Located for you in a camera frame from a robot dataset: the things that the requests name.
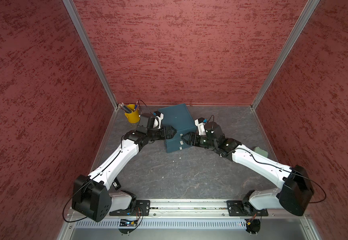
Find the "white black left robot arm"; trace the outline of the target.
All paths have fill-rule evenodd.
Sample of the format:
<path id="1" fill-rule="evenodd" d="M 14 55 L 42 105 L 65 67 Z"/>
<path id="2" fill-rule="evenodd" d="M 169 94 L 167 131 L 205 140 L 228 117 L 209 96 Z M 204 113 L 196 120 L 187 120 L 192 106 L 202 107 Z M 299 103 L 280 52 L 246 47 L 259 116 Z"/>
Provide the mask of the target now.
<path id="1" fill-rule="evenodd" d="M 142 114 L 137 128 L 122 136 L 120 145 L 98 168 L 87 176 L 78 176 L 74 181 L 72 209 L 95 222 L 103 220 L 109 212 L 133 210 L 135 195 L 109 190 L 121 170 L 145 145 L 175 136 L 176 129 L 163 126 L 163 119 L 164 114 L 158 111 Z"/>

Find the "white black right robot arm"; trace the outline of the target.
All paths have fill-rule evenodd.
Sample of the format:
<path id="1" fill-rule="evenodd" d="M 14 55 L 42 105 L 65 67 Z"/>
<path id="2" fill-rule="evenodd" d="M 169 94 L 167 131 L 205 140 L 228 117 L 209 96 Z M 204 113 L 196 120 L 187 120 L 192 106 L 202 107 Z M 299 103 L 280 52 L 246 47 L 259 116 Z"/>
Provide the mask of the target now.
<path id="1" fill-rule="evenodd" d="M 290 167 L 274 162 L 256 153 L 241 142 L 227 138 L 215 122 L 197 125 L 199 132 L 181 136 L 189 146 L 212 150 L 222 158 L 241 164 L 265 177 L 274 189 L 249 191 L 239 203 L 239 213 L 255 216 L 262 210 L 284 209 L 295 216 L 302 216 L 314 195 L 311 180 L 301 166 Z"/>

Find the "teal drawer cabinet box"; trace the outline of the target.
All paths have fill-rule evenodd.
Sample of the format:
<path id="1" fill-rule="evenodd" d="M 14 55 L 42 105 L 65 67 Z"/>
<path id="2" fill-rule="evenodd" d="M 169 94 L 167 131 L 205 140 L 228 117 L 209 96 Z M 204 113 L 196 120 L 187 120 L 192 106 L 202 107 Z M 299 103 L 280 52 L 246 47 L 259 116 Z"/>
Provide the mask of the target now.
<path id="1" fill-rule="evenodd" d="M 189 132 L 196 132 L 197 127 L 186 104 L 160 108 L 158 111 L 164 115 L 163 126 L 172 126 L 177 131 L 172 139 L 165 140 L 167 153 L 190 148 L 191 146 L 182 140 L 182 136 Z"/>

